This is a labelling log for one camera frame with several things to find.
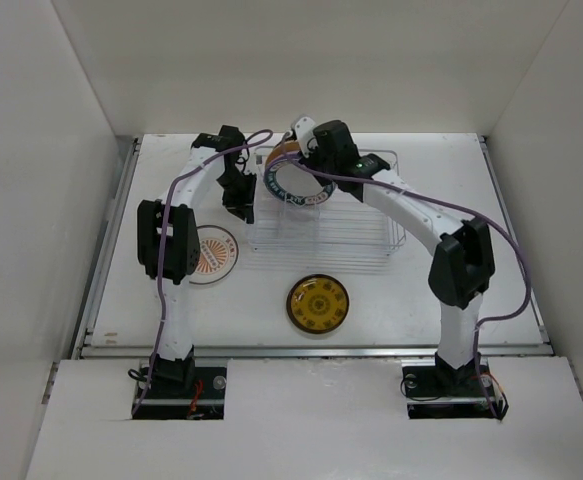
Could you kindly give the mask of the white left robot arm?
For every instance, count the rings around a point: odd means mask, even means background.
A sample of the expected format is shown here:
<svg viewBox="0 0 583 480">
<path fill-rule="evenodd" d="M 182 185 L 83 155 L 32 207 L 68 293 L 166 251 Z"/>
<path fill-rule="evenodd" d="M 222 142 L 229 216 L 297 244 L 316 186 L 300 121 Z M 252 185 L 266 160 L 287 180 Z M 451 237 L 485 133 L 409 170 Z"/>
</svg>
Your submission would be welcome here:
<svg viewBox="0 0 583 480">
<path fill-rule="evenodd" d="M 202 256 L 195 208 L 213 183 L 222 189 L 222 206 L 239 220 L 254 222 L 257 176 L 240 165 L 252 146 L 236 127 L 202 133 L 191 146 L 187 165 L 158 200 L 137 208 L 137 256 L 156 282 L 160 323 L 145 374 L 138 376 L 144 396 L 166 389 L 172 396 L 194 387 L 193 334 L 186 313 L 189 283 Z"/>
</svg>

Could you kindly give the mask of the white wire dish rack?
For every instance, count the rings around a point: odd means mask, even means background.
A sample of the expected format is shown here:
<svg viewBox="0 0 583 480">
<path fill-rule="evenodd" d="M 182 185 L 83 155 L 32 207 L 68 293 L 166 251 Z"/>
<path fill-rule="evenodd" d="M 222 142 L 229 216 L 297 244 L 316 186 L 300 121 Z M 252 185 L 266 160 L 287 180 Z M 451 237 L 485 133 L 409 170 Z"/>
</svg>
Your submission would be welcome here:
<svg viewBox="0 0 583 480">
<path fill-rule="evenodd" d="M 259 147 L 255 155 L 268 156 L 272 149 Z M 277 200 L 264 186 L 264 168 L 256 168 L 260 184 L 255 220 L 246 227 L 253 249 L 383 258 L 404 245 L 406 231 L 401 225 L 337 187 L 326 202 L 316 206 L 297 207 Z"/>
</svg>

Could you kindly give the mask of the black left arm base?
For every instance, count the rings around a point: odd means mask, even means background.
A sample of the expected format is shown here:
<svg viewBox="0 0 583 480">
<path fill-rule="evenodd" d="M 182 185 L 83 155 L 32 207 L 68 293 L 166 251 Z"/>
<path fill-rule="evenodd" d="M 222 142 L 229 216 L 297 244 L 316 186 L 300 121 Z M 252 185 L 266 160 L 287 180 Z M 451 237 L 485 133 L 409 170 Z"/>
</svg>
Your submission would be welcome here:
<svg viewBox="0 0 583 480">
<path fill-rule="evenodd" d="M 223 420 L 227 387 L 227 368 L 197 367 L 187 384 L 153 377 L 151 387 L 140 401 L 148 367 L 130 369 L 136 382 L 131 406 L 133 420 Z"/>
</svg>

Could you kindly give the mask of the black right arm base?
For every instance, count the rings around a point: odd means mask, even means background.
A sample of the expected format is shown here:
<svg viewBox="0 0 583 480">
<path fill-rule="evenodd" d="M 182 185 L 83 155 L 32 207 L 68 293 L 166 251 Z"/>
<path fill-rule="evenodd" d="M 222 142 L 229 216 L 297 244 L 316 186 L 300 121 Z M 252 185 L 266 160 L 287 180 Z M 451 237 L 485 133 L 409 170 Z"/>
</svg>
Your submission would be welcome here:
<svg viewBox="0 0 583 480">
<path fill-rule="evenodd" d="M 402 368 L 400 383 L 410 420 L 503 420 L 509 402 L 487 365 L 480 374 L 470 366 L 456 375 L 435 365 Z"/>
</svg>

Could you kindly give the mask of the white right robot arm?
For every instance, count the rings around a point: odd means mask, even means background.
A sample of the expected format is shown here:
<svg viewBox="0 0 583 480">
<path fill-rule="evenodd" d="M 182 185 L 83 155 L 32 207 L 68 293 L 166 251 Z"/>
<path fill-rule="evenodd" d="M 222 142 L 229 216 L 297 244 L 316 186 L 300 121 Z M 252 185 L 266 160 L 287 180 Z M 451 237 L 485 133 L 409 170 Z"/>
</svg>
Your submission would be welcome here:
<svg viewBox="0 0 583 480">
<path fill-rule="evenodd" d="M 361 154 L 340 120 L 312 125 L 297 135 L 297 141 L 303 165 L 400 224 L 432 256 L 427 282 L 441 309 L 434 381 L 447 395 L 471 384 L 479 386 L 474 332 L 483 293 L 495 273 L 487 223 L 460 220 L 434 208 L 382 157 Z"/>
</svg>

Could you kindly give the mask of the green rimmed white plate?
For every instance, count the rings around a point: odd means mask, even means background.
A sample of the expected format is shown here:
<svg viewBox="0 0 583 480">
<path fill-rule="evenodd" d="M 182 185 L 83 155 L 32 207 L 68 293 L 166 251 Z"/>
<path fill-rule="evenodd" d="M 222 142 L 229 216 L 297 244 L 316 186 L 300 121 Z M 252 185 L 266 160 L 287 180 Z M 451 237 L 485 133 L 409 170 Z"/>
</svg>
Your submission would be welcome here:
<svg viewBox="0 0 583 480">
<path fill-rule="evenodd" d="M 312 174 L 281 157 L 267 162 L 263 182 L 266 190 L 277 200 L 297 207 L 322 204 L 336 190 L 333 182 L 322 185 Z"/>
</svg>

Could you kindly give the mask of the tan plate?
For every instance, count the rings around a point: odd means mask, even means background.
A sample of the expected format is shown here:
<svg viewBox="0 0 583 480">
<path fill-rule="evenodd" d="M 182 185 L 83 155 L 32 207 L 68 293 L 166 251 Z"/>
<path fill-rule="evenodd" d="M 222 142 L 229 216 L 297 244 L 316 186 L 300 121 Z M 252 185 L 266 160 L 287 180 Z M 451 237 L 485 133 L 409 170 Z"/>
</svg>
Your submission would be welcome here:
<svg viewBox="0 0 583 480">
<path fill-rule="evenodd" d="M 271 152 L 268 154 L 268 156 L 266 157 L 266 160 L 264 162 L 264 165 L 265 166 L 270 165 L 278 157 L 281 157 L 284 154 L 291 155 L 291 154 L 295 154 L 299 151 L 300 151 L 300 146 L 299 146 L 299 143 L 297 141 L 291 140 L 291 141 L 281 142 L 280 144 L 276 145 L 271 150 Z"/>
</svg>

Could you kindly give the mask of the yellow patterned plate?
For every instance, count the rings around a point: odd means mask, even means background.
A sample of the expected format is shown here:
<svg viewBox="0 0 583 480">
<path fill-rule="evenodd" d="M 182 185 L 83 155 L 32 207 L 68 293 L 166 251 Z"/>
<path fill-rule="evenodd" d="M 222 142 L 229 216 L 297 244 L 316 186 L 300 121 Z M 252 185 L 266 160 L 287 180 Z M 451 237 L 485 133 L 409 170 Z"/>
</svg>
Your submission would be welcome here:
<svg viewBox="0 0 583 480">
<path fill-rule="evenodd" d="M 333 276 L 314 274 L 298 280 L 287 294 L 285 310 L 294 327 L 310 335 L 338 329 L 348 316 L 350 297 Z"/>
</svg>

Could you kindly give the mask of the white orange sunburst plate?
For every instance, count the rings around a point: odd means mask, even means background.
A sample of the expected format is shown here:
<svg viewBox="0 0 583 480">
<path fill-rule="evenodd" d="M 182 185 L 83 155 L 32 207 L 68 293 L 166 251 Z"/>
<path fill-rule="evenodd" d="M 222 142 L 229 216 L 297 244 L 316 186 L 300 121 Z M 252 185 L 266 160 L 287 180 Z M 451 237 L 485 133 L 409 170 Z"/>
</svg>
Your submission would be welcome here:
<svg viewBox="0 0 583 480">
<path fill-rule="evenodd" d="M 189 283 L 196 286 L 215 284 L 226 278 L 237 264 L 239 245 L 235 236 L 217 225 L 197 228 L 200 257 Z"/>
</svg>

